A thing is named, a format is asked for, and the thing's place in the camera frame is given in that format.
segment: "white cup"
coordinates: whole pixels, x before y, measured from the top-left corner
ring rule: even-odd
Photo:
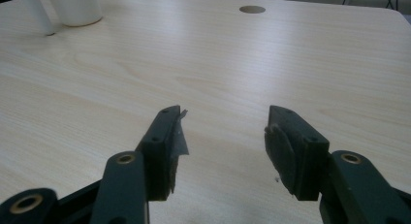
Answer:
[[[60,21],[67,26],[83,26],[102,18],[97,0],[50,0]]]

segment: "wooden table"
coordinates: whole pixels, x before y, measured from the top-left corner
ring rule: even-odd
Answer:
[[[0,201],[64,197],[134,149],[161,109],[188,110],[190,156],[152,223],[320,223],[267,157],[269,105],[292,109],[411,193],[411,26],[383,9],[277,0],[100,0],[104,18],[41,34],[0,5]],[[266,8],[245,14],[246,5]]]

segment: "light wood grain surface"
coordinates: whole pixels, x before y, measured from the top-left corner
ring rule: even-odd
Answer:
[[[64,197],[134,149],[161,109],[188,110],[190,156],[152,223],[320,223],[265,152],[269,105],[292,109],[411,193],[411,26],[398,13],[276,0],[100,0],[104,18],[41,34],[0,5],[0,202]],[[244,14],[245,5],[266,8]]]

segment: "white mug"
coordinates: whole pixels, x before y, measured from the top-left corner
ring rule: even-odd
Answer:
[[[39,21],[46,35],[54,29],[40,0],[23,0]],[[83,26],[99,21],[102,11],[97,0],[50,0],[60,21],[68,26]]]

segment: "table top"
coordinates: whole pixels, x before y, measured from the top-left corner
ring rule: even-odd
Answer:
[[[411,193],[411,26],[394,11],[278,0],[100,0],[104,17],[43,36],[0,5],[0,201],[64,197],[180,104],[190,155],[152,223],[320,223],[265,151],[269,105],[370,159]],[[246,5],[264,7],[245,14]]]

